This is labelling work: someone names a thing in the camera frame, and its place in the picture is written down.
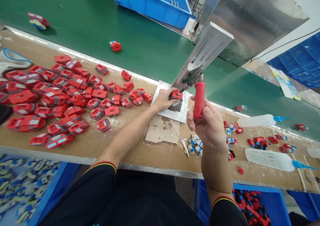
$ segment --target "blue crate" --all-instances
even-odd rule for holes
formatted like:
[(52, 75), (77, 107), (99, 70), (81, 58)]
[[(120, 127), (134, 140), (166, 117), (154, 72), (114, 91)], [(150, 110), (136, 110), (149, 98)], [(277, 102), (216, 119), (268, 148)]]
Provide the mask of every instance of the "blue crate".
[(171, 4), (171, 0), (115, 0), (121, 6), (132, 9), (155, 20), (184, 29), (192, 15), (187, 0), (173, 0), (179, 7)]
[[(280, 189), (233, 184), (234, 189), (260, 191), (260, 202), (265, 205), (273, 226), (291, 226), (290, 218)], [(199, 180), (198, 216), (205, 225), (209, 225), (210, 202), (204, 180)]]

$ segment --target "white squeeze bottle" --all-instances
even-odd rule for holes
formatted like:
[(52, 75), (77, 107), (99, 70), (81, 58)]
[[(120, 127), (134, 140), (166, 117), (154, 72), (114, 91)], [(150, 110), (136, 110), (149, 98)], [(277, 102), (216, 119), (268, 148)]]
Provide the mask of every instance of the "white squeeze bottle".
[(246, 148), (244, 150), (248, 161), (253, 163), (262, 164), (275, 169), (280, 169), (287, 172), (292, 172), (294, 168), (310, 168), (301, 162), (292, 160), (289, 155), (285, 153), (278, 153), (273, 151), (265, 151), (260, 149)]
[(239, 118), (237, 123), (239, 127), (258, 127), (258, 126), (273, 126), (277, 122), (282, 122), (284, 119), (289, 118), (282, 118), (282, 117), (274, 117), (271, 114), (250, 117), (250, 118)]

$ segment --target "metal plate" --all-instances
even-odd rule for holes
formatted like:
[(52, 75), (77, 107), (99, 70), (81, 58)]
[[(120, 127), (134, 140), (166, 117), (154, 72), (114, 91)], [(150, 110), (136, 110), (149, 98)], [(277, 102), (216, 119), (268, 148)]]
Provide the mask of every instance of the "metal plate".
[[(156, 92), (154, 93), (151, 105), (155, 102), (155, 99), (158, 97), (160, 89), (167, 90), (169, 88), (171, 88), (170, 84), (163, 82), (163, 81), (159, 81)], [(165, 118), (172, 119), (172, 120), (180, 122), (180, 123), (186, 123), (188, 102), (189, 102), (189, 93), (187, 91), (184, 91), (180, 112), (166, 109), (164, 111), (159, 112), (158, 115), (163, 116)]]

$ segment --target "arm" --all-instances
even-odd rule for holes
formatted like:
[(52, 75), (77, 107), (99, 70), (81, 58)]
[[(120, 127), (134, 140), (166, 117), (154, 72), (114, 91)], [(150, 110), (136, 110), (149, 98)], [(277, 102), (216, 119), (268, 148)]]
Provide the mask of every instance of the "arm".
[(118, 167), (126, 154), (139, 141), (143, 131), (146, 129), (153, 116), (155, 116), (158, 112), (167, 109), (173, 103), (179, 101), (177, 99), (169, 100), (169, 95), (174, 90), (177, 89), (170, 88), (166, 91), (164, 89), (160, 89), (159, 95), (155, 102), (141, 115), (136, 117), (132, 122), (128, 123), (117, 133), (117, 135), (113, 138), (103, 153), (97, 158), (94, 164), (107, 161), (113, 162), (115, 166)]
[(193, 120), (193, 107), (188, 111), (188, 126), (203, 143), (201, 171), (206, 181), (211, 206), (218, 197), (233, 200), (233, 179), (228, 162), (229, 148), (220, 112), (207, 99), (203, 119)]

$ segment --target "red plastic part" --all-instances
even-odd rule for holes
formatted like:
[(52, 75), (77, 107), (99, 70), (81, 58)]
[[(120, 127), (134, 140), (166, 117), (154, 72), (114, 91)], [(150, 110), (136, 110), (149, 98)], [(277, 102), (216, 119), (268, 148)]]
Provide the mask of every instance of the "red plastic part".
[(206, 84), (204, 82), (197, 82), (194, 87), (196, 88), (196, 95), (194, 101), (193, 118), (201, 119), (203, 118), (202, 111), (204, 109)]

